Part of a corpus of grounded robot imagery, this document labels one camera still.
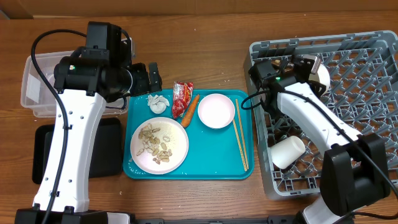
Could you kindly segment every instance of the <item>pink plate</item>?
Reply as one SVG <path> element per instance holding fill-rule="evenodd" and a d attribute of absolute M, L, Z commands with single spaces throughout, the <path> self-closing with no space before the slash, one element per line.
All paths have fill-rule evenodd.
<path fill-rule="evenodd" d="M 152 129 L 160 128 L 160 131 L 154 132 L 153 135 L 160 139 L 160 143 L 164 142 L 167 149 L 171 149 L 172 155 L 169 157 L 169 162 L 160 162 L 160 165 L 153 161 L 151 153 L 144 150 L 144 152 L 137 156 L 140 149 L 144 148 L 142 139 L 138 135 L 143 127 L 148 124 L 152 125 Z M 169 137 L 170 141 L 165 141 L 164 137 Z M 176 121 L 170 118 L 152 118 L 143 122 L 134 132 L 130 143 L 130 152 L 133 161 L 143 171 L 150 174 L 166 174 L 172 172 L 182 164 L 188 153 L 188 135 L 185 129 Z"/>
<path fill-rule="evenodd" d="M 210 94 L 198 106 L 200 120 L 209 128 L 219 129 L 229 125 L 235 117 L 235 106 L 222 94 Z"/>

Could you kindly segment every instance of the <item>chopsticks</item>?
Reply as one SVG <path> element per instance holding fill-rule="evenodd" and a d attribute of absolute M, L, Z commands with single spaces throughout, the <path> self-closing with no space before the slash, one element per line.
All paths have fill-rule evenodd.
<path fill-rule="evenodd" d="M 244 171 L 248 171 L 248 168 L 246 167 L 246 163 L 244 162 L 243 153 L 242 153 L 242 147 L 241 147 L 241 141 L 239 140 L 239 134 L 238 134 L 238 129 L 236 128 L 235 119 L 233 119 L 232 122 L 234 123 L 236 140 L 238 140 L 239 150 L 241 151 L 241 158 L 242 158 L 243 168 L 244 168 Z"/>
<path fill-rule="evenodd" d="M 238 99 L 235 99 L 236 109 L 238 111 L 238 118 L 239 118 L 239 125 L 241 127 L 241 135 L 242 135 L 242 144 L 243 144 L 243 151 L 244 151 L 244 158 L 246 159 L 246 168 L 249 169 L 249 162 L 248 162 L 248 155 L 246 154 L 246 144 L 244 143 L 244 135 L 243 135 L 243 126 L 241 120 L 241 112 L 239 110 L 239 102 Z"/>

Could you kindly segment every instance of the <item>carrot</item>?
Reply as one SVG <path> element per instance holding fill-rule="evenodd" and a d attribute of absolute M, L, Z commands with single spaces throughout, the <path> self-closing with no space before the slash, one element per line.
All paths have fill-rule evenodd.
<path fill-rule="evenodd" d="M 199 102 L 199 98 L 200 98 L 200 95 L 197 94 L 197 96 L 195 96 L 195 99 L 193 99 L 191 105 L 189 106 L 189 108 L 187 110 L 187 113 L 185 113 L 184 118 L 182 118 L 181 125 L 184 128 L 188 127 L 188 125 L 191 123 L 193 114 L 195 113 L 195 109 L 196 109 L 197 104 Z"/>

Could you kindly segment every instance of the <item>red snack wrapper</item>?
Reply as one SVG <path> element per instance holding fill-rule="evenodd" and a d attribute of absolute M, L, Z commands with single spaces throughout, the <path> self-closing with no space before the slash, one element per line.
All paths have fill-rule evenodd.
<path fill-rule="evenodd" d="M 172 114 L 173 118 L 176 119 L 181 116 L 185 109 L 188 108 L 189 102 L 191 102 L 193 91 L 193 83 L 182 83 L 175 82 L 173 88 L 173 107 Z"/>

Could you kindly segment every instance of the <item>gray plastic dish rack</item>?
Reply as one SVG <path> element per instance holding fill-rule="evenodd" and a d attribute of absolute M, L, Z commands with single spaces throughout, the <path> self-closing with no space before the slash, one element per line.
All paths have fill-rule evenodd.
<path fill-rule="evenodd" d="M 244 63 L 249 95 L 256 92 L 248 70 L 262 60 L 290 60 L 291 55 L 310 54 L 322 59 L 331 85 L 321 97 L 344 122 L 363 134 L 376 133 L 386 143 L 389 175 L 398 181 L 398 38 L 391 31 L 329 35 L 255 42 Z M 251 100 L 259 102 L 259 97 Z M 264 191 L 282 200 L 319 193 L 322 157 L 305 133 L 287 116 L 272 119 L 261 106 L 254 109 L 258 154 Z M 306 145 L 305 154 L 288 169 L 272 163 L 268 147 L 296 135 Z"/>

